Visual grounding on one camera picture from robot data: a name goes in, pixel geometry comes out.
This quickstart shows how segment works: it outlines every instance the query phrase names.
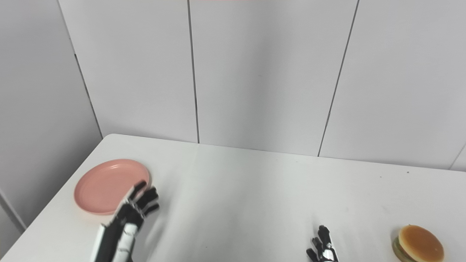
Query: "robotic hand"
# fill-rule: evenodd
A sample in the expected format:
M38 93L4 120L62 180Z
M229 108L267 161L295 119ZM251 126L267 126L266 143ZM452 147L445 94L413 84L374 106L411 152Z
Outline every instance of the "robotic hand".
M108 225L101 225L97 233L91 262L132 262L134 240L146 216L159 209L155 187L144 191L138 200L135 197L146 186L145 181L136 184L129 197L124 199L119 210Z
M319 237L314 237L311 239L317 250L317 253L312 248L308 248L306 253L308 254L309 258L312 260L312 262L338 262L335 249L333 248L332 241L330 240L329 229L324 225L321 225L319 226L319 231L317 234Z

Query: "toy hamburger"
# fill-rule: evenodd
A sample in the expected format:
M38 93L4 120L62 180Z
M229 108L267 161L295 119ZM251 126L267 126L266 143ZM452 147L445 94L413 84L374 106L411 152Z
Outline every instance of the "toy hamburger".
M402 262L442 262L444 258L440 241L427 229L419 226L403 227L392 247Z

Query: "plate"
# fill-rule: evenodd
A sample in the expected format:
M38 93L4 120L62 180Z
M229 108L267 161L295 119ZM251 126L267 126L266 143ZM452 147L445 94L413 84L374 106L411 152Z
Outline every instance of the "plate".
M87 171L75 187L75 202L83 210L99 215L113 214L128 191L144 180L147 168L131 159L104 162Z

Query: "white surface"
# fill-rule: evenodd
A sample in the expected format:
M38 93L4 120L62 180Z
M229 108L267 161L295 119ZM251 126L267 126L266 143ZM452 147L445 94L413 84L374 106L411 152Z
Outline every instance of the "white surface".
M465 8L361 1L320 156L450 167L466 140Z
M463 147L461 153L456 158L455 162L453 163L451 170L456 171L466 171L466 149Z
M191 0L203 144L317 156L356 0Z
M431 230L445 261L466 256L464 172L110 135L2 262L87 261L110 217L80 210L73 190L87 170L115 158L159 176L161 208L136 239L136 262L308 262L320 224L341 261L397 262L391 240L406 224Z
M0 187L27 225L100 140L57 2L0 1Z
M197 142L186 0L59 0L103 135Z
M0 207L0 258L10 249L20 235L8 215Z

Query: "white table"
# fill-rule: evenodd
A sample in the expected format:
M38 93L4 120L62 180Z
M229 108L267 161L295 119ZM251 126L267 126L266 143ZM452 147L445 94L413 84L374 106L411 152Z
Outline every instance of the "white table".
M397 262L391 240L406 224L431 230L446 261L466 257L464 172L109 135L2 262L87 262L110 216L79 209L73 190L118 158L146 165L160 194L135 262L309 262L320 224L342 262Z

